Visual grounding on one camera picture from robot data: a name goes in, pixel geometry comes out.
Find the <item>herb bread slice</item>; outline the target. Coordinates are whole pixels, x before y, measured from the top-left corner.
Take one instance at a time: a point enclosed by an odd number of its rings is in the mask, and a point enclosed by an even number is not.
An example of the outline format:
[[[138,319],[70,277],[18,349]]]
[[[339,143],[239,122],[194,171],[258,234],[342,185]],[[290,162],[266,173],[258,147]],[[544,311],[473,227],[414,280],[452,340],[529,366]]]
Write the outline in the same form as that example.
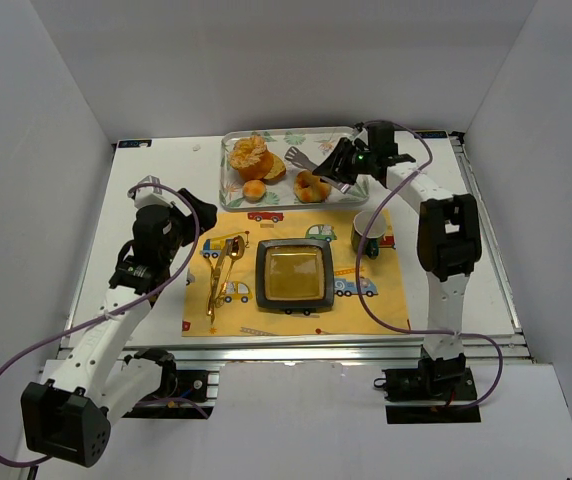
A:
[[[273,164],[270,171],[263,177],[263,181],[267,184],[275,184],[286,175],[286,166],[283,160],[276,154],[271,154]]]

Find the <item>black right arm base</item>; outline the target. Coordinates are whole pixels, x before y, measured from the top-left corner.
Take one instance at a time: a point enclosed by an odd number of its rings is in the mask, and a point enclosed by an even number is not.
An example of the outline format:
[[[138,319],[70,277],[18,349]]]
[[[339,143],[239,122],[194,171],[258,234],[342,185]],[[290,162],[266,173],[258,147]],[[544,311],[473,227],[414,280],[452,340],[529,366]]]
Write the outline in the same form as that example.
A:
[[[447,381],[431,393],[417,368],[383,370],[373,380],[383,393],[389,425],[474,424],[482,418],[478,406],[464,408],[477,400],[470,368],[459,380]]]

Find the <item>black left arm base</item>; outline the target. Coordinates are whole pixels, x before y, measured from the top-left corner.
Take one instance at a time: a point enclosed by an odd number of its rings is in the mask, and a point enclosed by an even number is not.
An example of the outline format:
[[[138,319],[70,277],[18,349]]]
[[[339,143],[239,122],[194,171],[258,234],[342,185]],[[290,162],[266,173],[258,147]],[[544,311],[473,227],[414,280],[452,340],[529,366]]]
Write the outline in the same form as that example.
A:
[[[124,367],[136,360],[154,363],[162,369],[161,386],[145,395],[130,411],[124,414],[128,419],[162,420],[207,420],[213,406],[207,403],[214,400],[208,389],[214,386],[207,370],[181,369],[175,357],[163,349],[144,349],[134,355],[124,357]]]

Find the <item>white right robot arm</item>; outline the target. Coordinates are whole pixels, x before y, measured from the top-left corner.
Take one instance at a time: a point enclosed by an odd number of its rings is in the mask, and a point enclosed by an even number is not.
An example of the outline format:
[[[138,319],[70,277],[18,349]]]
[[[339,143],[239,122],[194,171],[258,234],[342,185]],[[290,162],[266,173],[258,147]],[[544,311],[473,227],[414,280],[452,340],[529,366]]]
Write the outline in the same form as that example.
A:
[[[482,254],[477,201],[440,187],[424,172],[433,159],[431,151],[422,164],[400,152],[395,135],[408,128],[378,120],[359,123],[355,130],[367,138],[340,140],[313,174],[350,185],[368,175],[418,214],[417,257],[429,288],[419,368],[431,379],[459,377],[466,368],[461,339],[464,295]]]

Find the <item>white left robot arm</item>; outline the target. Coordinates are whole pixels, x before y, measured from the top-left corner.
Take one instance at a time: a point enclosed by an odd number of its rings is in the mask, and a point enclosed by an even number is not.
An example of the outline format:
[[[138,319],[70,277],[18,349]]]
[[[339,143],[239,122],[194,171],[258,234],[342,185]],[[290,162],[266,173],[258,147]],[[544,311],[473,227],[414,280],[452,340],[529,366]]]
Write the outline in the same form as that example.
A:
[[[83,467],[104,453],[111,429],[147,396],[166,398],[177,386],[173,355],[149,348],[112,369],[137,326],[168,283],[177,252],[196,247],[217,221],[215,205],[188,190],[148,184],[130,194],[136,208],[132,237],[117,255],[98,321],[43,383],[30,383],[20,404],[29,450]]]

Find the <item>small round bread roll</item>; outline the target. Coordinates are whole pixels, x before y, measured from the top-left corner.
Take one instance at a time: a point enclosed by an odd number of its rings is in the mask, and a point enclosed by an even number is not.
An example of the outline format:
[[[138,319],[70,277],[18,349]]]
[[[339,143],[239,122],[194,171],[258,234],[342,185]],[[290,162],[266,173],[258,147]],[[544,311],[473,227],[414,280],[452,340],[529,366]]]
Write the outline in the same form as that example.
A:
[[[250,180],[244,183],[242,195],[247,202],[259,202],[266,194],[266,185],[261,180]]]

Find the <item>gold spoon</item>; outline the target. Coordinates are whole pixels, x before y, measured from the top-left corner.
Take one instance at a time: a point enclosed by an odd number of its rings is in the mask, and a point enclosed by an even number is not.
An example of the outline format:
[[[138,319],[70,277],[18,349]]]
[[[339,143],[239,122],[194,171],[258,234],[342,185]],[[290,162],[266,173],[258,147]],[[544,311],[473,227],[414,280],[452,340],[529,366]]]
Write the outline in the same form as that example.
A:
[[[229,282],[230,275],[231,275],[232,270],[233,270],[233,266],[235,265],[235,263],[237,261],[239,261],[244,256],[245,249],[246,249],[246,241],[244,240],[244,238],[241,235],[237,235],[237,236],[229,238],[229,239],[236,239],[237,244],[235,245],[235,249],[230,254],[230,257],[224,261],[224,264],[222,267],[222,273],[221,273],[221,277],[220,277],[218,296],[217,296],[216,301],[215,301],[216,307],[218,307],[223,302],[222,298],[223,298],[224,294],[226,293],[227,283]]]

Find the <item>blue label sticker right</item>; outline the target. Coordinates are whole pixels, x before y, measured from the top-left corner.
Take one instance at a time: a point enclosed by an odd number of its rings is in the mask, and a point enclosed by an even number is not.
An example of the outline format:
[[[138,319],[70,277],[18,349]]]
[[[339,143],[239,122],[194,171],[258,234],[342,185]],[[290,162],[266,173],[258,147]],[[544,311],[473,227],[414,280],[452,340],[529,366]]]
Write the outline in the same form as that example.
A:
[[[447,139],[449,135],[442,130],[417,131],[422,139]]]

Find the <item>blue label sticker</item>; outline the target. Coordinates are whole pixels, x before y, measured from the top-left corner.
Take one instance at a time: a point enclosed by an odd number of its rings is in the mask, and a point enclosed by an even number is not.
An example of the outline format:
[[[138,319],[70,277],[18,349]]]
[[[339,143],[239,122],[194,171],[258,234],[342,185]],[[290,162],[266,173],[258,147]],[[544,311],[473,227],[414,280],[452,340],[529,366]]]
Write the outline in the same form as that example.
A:
[[[117,147],[119,149],[128,149],[128,148],[149,148],[152,145],[151,139],[129,139],[129,140],[120,140],[117,143]]]
[[[422,139],[447,139],[449,135],[442,130],[417,131]]]

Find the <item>dark green mug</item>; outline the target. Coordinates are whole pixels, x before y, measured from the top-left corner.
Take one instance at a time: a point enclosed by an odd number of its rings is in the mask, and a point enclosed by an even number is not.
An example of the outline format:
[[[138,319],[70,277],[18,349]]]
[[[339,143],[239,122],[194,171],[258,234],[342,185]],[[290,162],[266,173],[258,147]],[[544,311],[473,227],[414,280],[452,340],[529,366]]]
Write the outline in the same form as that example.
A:
[[[380,243],[387,232],[387,223],[383,214],[378,214],[374,220],[371,218],[374,211],[361,211],[352,221],[351,246],[354,253],[358,253],[361,241],[364,241],[362,254],[369,259],[379,256]]]

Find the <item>gold knife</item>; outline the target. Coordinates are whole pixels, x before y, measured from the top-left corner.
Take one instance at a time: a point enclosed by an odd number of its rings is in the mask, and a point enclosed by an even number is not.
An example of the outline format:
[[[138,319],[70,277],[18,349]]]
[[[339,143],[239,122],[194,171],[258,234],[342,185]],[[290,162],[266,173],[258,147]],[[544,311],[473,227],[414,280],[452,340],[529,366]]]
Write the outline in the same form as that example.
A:
[[[225,242],[224,248],[222,249],[215,264],[211,266],[210,290],[207,300],[207,315],[209,316],[211,323],[214,323],[215,321],[215,301],[218,296],[222,267],[224,261],[230,257],[230,254],[235,249],[236,244],[236,239],[228,239]]]

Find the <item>leaf patterned white tray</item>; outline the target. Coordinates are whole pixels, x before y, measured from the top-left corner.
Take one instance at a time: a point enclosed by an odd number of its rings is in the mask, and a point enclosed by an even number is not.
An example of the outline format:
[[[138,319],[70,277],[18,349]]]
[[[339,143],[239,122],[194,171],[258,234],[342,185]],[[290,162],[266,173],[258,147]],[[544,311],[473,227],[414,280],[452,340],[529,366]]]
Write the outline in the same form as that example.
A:
[[[370,196],[369,184],[360,179],[344,193],[333,188],[329,196],[314,203],[301,202],[295,194],[295,179],[302,169],[287,160],[287,151],[297,149],[315,166],[322,163],[338,142],[355,137],[350,126],[307,127],[287,129],[263,129],[232,132],[221,140],[219,201],[229,211],[286,210],[296,208],[332,208],[334,206],[357,206]],[[266,192],[257,201],[250,201],[243,194],[245,180],[240,174],[241,161],[252,145],[258,145],[262,153],[276,157],[275,171],[284,173],[277,179],[265,181]]]

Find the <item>tall sugared brioche bun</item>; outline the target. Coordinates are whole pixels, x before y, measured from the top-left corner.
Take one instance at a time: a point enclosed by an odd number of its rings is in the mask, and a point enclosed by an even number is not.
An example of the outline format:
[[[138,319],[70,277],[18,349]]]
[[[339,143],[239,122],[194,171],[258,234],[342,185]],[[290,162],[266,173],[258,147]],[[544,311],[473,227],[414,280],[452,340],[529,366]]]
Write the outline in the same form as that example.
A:
[[[261,180],[270,171],[273,159],[265,140],[252,135],[235,143],[229,164],[244,181]]]

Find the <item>blue label sticker left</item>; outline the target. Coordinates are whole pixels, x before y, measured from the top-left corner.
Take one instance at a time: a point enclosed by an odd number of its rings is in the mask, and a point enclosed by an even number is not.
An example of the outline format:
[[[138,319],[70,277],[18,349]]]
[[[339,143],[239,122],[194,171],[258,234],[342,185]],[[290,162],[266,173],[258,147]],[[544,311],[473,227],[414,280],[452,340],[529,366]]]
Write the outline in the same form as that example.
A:
[[[117,147],[119,149],[128,149],[128,148],[149,148],[152,145],[151,139],[129,139],[129,140],[120,140],[117,143]]]

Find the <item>black square ceramic plate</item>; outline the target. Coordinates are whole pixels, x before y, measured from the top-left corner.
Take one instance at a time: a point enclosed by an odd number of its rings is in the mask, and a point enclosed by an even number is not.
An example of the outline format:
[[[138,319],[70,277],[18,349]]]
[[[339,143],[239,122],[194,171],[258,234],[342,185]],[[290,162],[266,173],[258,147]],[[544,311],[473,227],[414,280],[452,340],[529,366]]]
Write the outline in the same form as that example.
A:
[[[305,316],[330,310],[335,296],[330,244],[306,238],[260,241],[255,290],[257,306],[263,310]]]

